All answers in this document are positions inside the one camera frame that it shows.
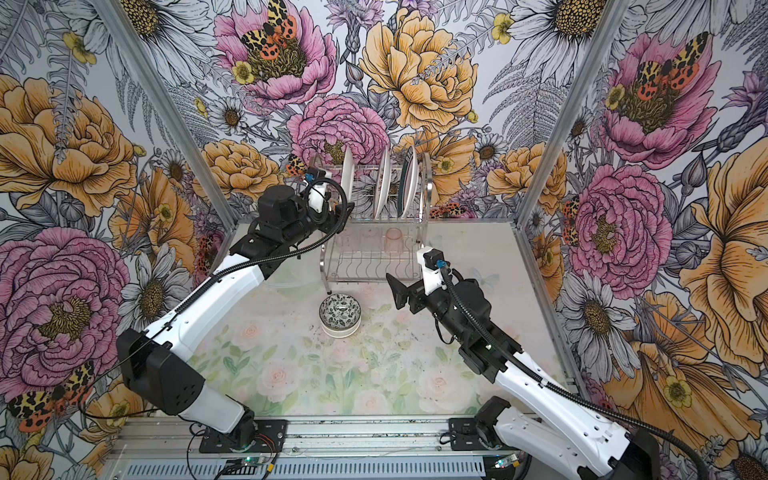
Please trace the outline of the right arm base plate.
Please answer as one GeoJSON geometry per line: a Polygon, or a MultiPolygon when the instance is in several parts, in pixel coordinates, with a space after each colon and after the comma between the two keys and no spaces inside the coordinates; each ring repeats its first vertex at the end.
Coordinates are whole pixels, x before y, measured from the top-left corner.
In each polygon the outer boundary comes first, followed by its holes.
{"type": "Polygon", "coordinates": [[[484,425],[477,426],[475,418],[452,417],[448,419],[448,429],[441,435],[440,442],[448,445],[452,451],[497,450],[500,444],[489,439],[488,434],[484,425]]]}

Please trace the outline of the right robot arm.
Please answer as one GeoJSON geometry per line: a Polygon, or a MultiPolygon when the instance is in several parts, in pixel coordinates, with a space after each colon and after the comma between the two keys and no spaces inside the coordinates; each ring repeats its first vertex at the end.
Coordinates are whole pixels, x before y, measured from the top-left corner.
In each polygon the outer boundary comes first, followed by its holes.
{"type": "Polygon", "coordinates": [[[425,279],[407,286],[386,277],[396,308],[428,311],[459,345],[469,369],[529,407],[488,400],[475,415],[491,448],[513,447],[567,479],[658,479],[659,447],[645,430],[630,431],[610,414],[563,389],[491,320],[490,302],[474,279],[425,279]]]}

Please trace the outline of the cream white bowl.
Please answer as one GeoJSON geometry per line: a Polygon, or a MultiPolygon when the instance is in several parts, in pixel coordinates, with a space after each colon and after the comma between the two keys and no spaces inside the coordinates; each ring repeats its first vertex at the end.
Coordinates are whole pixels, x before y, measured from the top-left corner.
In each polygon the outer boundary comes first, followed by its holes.
{"type": "Polygon", "coordinates": [[[343,339],[343,338],[350,337],[351,335],[355,334],[358,331],[359,327],[360,327],[359,324],[355,324],[347,328],[335,329],[335,328],[328,327],[325,324],[321,325],[322,331],[326,335],[334,339],[343,339]]]}

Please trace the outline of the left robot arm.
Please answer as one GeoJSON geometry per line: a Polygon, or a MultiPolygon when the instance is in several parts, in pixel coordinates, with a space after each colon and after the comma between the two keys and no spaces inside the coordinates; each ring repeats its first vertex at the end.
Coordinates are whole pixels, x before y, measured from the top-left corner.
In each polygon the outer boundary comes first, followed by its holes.
{"type": "Polygon", "coordinates": [[[331,178],[316,178],[301,192],[287,185],[268,188],[258,200],[257,218],[212,274],[144,330],[128,328],[118,336],[126,387],[166,415],[219,433],[233,450],[249,448],[257,438],[253,412],[209,386],[189,360],[236,303],[285,260],[340,233],[353,208],[331,178]]]}

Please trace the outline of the pink patterned bowl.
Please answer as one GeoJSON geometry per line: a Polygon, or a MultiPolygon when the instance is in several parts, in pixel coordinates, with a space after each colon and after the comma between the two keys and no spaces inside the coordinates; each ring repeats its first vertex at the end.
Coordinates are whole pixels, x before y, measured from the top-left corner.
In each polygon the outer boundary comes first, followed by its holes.
{"type": "Polygon", "coordinates": [[[326,297],[319,306],[321,324],[341,329],[359,324],[362,310],[360,303],[351,295],[335,293],[326,297]]]}

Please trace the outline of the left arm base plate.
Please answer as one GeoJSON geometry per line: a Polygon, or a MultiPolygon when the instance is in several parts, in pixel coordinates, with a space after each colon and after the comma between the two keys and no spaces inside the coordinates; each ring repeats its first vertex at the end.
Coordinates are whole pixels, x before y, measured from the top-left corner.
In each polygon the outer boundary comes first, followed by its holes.
{"type": "Polygon", "coordinates": [[[278,453],[283,450],[288,421],[283,419],[248,420],[231,433],[207,428],[198,451],[202,454],[278,453]]]}

